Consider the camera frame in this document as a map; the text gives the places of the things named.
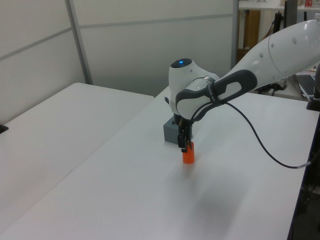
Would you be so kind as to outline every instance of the gray block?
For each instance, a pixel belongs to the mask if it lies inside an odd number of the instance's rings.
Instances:
[[[175,118],[170,118],[163,125],[164,140],[169,143],[178,144],[179,127],[175,124]]]

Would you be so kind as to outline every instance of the orange cup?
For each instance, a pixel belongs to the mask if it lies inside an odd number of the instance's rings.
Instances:
[[[187,144],[187,152],[182,153],[183,162],[185,164],[193,164],[195,162],[195,145],[191,142],[192,149],[189,144]]]

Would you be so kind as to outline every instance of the keyboard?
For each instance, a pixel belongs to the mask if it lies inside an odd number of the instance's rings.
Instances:
[[[298,80],[298,83],[301,88],[303,88],[303,93],[305,93],[307,96],[313,96],[315,94],[315,79],[310,75],[296,75],[296,79]]]

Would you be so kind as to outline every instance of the gray wall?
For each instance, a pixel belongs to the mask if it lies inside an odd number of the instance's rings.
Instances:
[[[70,2],[94,85],[156,96],[177,59],[220,76],[231,69],[238,1]]]
[[[84,75],[65,0],[0,1],[0,123]]]
[[[237,0],[0,1],[0,123],[75,83],[156,96],[172,62],[223,76]]]

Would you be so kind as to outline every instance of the white table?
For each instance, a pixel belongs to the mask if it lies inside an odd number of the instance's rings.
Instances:
[[[280,5],[280,0],[266,0],[266,1],[257,1],[257,0],[248,0],[248,1],[239,1],[240,10],[284,10],[285,6]],[[298,12],[319,12],[320,7],[305,7],[305,3],[300,6],[297,6]]]
[[[1,240],[287,239],[304,169],[284,168],[231,107],[194,124],[196,162],[164,142],[168,89],[71,172]],[[247,93],[231,101],[285,164],[306,162],[318,112]]]
[[[75,83],[0,134],[0,234],[153,97]]]

